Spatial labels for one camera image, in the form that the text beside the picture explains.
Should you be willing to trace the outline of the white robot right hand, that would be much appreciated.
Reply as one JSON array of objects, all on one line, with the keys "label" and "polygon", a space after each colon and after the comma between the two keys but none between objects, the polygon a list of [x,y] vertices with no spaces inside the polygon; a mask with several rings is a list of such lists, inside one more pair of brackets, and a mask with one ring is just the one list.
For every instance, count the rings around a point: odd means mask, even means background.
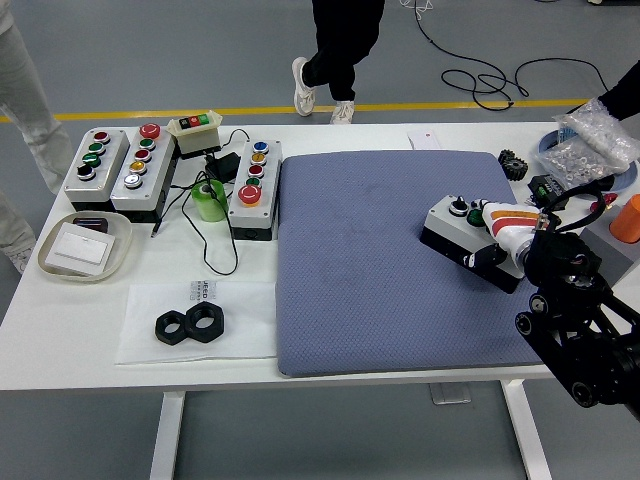
[{"label": "white robot right hand", "polygon": [[482,219],[496,245],[465,256],[463,264],[471,269],[484,269],[510,256],[514,265],[524,271],[541,211],[534,206],[486,200],[474,201],[471,206],[472,218],[475,222]]}]

